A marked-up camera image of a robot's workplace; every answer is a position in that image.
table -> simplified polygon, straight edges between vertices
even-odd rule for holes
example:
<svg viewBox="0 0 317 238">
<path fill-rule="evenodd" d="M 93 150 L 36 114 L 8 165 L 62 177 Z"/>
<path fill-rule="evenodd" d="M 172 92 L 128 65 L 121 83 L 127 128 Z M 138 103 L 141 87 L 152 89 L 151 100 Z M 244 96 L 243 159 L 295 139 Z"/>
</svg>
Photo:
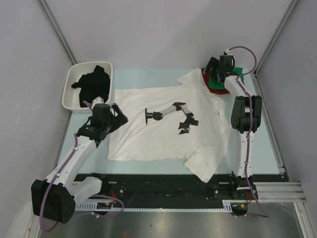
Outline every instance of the table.
<svg viewBox="0 0 317 238">
<path fill-rule="evenodd" d="M 115 89 L 132 89 L 147 87 L 172 87 L 179 83 L 176 81 L 192 69 L 117 69 L 113 72 L 113 95 Z M 249 75 L 244 77 L 246 87 L 255 93 Z M 225 115 L 230 121 L 234 98 L 231 95 L 220 95 L 227 103 Z M 67 128 L 58 162 L 65 157 L 74 143 L 73 134 L 86 122 L 91 113 L 72 113 Z M 192 174 L 183 166 L 185 158 L 165 159 L 156 161 L 111 161 L 107 160 L 109 136 L 99 145 L 98 149 L 89 157 L 80 169 L 80 174 Z M 228 152 L 216 170 L 216 174 L 230 174 L 235 165 L 236 136 L 232 130 L 229 138 Z M 255 134 L 252 147 L 253 174 L 278 174 L 278 167 L 270 143 L 267 127 L 262 117 L 261 126 Z"/>
</svg>

